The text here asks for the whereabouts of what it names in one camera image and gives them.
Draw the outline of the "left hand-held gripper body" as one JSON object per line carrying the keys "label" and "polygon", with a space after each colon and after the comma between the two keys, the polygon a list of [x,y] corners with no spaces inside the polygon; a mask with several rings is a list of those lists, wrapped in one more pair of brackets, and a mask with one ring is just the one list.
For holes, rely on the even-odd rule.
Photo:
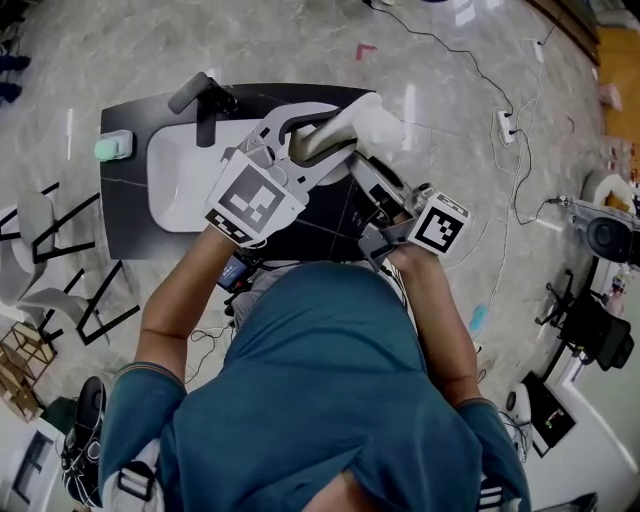
{"label": "left hand-held gripper body", "polygon": [[238,147],[225,149],[221,173],[203,207],[207,223],[243,248],[265,242],[306,209],[276,164],[288,154],[288,146],[272,151],[260,145],[257,150],[249,156]]}

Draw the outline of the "white towel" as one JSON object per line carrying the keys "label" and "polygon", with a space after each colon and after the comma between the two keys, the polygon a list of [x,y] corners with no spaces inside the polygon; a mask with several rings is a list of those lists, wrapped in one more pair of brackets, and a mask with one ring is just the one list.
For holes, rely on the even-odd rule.
{"label": "white towel", "polygon": [[403,149],[402,122],[382,105],[377,93],[367,93],[315,128],[304,127],[292,133],[290,154],[309,160],[338,143],[356,141],[356,150],[366,158],[385,159]]}

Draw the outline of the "pale green soap dish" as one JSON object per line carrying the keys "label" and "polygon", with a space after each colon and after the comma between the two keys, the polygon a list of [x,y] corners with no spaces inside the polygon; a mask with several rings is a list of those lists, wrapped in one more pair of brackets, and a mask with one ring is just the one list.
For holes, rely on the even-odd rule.
{"label": "pale green soap dish", "polygon": [[133,152],[134,134],[129,130],[116,130],[113,132],[101,134],[99,139],[118,138],[123,155],[120,159],[129,158]]}

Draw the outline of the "person's left forearm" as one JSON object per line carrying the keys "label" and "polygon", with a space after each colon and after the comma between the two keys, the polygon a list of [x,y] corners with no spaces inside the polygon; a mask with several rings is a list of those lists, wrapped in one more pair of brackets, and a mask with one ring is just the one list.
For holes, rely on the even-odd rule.
{"label": "person's left forearm", "polygon": [[134,360],[185,379],[187,340],[236,244],[207,227],[147,301]]}

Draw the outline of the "person's right forearm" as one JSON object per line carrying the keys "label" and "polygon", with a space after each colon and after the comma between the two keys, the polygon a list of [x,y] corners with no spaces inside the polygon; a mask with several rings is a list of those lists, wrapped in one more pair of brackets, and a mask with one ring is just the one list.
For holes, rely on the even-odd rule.
{"label": "person's right forearm", "polygon": [[400,271],[430,380],[453,407],[480,399],[475,347],[438,257],[406,245],[389,260]]}

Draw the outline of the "black faucet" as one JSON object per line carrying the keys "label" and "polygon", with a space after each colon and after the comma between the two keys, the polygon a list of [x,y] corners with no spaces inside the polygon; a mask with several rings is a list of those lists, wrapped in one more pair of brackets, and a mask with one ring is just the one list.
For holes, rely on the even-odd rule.
{"label": "black faucet", "polygon": [[214,78],[198,72],[169,99],[168,107],[178,115],[192,102],[196,102],[196,146],[211,147],[216,141],[217,115],[233,113],[237,99]]}

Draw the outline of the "person's left leg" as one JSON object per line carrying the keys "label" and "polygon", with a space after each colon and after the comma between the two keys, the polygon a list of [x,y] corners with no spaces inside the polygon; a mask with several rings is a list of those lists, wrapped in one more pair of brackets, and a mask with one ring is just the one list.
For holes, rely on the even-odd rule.
{"label": "person's left leg", "polygon": [[294,266],[278,267],[275,270],[259,270],[252,277],[249,290],[240,292],[231,302],[232,318],[236,330],[242,327],[260,302],[273,303],[277,312],[287,311],[291,308],[287,295],[271,293],[270,289],[293,269]]}

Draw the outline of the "white round pet bed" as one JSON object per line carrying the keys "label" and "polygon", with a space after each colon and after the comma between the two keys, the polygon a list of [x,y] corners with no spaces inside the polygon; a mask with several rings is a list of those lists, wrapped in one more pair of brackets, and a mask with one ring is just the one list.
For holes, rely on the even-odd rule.
{"label": "white round pet bed", "polygon": [[636,214],[632,187],[619,174],[606,169],[596,169],[587,175],[580,198],[602,207],[606,206],[605,198],[610,192],[615,193],[630,206],[627,213]]}

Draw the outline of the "black office chair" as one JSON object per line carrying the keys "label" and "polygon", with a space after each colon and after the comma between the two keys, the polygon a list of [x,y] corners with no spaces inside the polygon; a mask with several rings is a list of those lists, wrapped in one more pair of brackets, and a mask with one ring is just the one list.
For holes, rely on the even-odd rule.
{"label": "black office chair", "polygon": [[545,288],[555,299],[551,312],[544,318],[536,317],[539,326],[549,324],[558,330],[559,346],[553,355],[542,381],[547,381],[565,349],[583,365],[596,362],[602,371],[622,369],[628,361],[635,342],[628,321],[608,312],[604,296],[591,289],[599,259],[593,258],[585,282],[577,294],[572,293],[574,273],[564,271],[568,277],[564,292],[559,294],[551,283]]}

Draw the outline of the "person's blue shirt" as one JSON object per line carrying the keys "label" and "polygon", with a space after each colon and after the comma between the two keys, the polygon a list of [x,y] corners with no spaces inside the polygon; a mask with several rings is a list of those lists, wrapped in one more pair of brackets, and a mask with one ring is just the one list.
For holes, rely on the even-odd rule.
{"label": "person's blue shirt", "polygon": [[294,268],[260,302],[223,368],[187,392],[152,364],[124,367],[106,407],[99,485],[151,442],[168,512],[301,512],[343,471],[386,512],[531,512],[495,406],[451,406],[413,324],[368,269]]}

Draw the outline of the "small pink box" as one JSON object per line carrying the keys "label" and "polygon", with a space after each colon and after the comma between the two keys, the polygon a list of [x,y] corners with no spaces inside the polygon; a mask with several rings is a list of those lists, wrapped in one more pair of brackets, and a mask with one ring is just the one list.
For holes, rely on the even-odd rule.
{"label": "small pink box", "polygon": [[615,84],[607,83],[600,85],[598,96],[601,104],[611,107],[617,111],[621,111],[623,109],[621,95]]}

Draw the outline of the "black low table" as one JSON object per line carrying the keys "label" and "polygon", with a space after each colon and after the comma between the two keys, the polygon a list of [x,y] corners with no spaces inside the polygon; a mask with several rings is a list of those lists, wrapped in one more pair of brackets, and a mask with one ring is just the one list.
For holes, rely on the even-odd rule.
{"label": "black low table", "polygon": [[529,372],[522,384],[529,396],[533,448],[543,458],[573,429],[576,421],[535,373]]}

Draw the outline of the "dark wooden platform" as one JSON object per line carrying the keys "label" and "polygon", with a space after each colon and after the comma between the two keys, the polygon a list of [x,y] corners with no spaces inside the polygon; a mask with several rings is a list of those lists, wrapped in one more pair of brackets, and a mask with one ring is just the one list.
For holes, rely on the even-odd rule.
{"label": "dark wooden platform", "polygon": [[597,19],[589,0],[523,0],[554,23],[596,66],[600,65]]}

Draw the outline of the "brown cardboard boxes pile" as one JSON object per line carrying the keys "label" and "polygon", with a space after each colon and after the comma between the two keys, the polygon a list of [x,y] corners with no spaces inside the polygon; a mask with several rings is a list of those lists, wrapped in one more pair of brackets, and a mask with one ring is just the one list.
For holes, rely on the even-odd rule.
{"label": "brown cardboard boxes pile", "polygon": [[621,110],[604,107],[606,133],[640,146],[640,33],[601,27],[598,35],[600,85],[613,85],[621,100]]}

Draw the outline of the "brown frame side table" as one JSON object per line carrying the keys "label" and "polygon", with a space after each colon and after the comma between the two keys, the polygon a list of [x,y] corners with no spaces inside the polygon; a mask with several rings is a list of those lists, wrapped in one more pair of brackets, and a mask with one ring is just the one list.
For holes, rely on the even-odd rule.
{"label": "brown frame side table", "polygon": [[56,351],[46,338],[20,322],[0,339],[0,399],[25,423],[44,409],[35,386],[55,356]]}

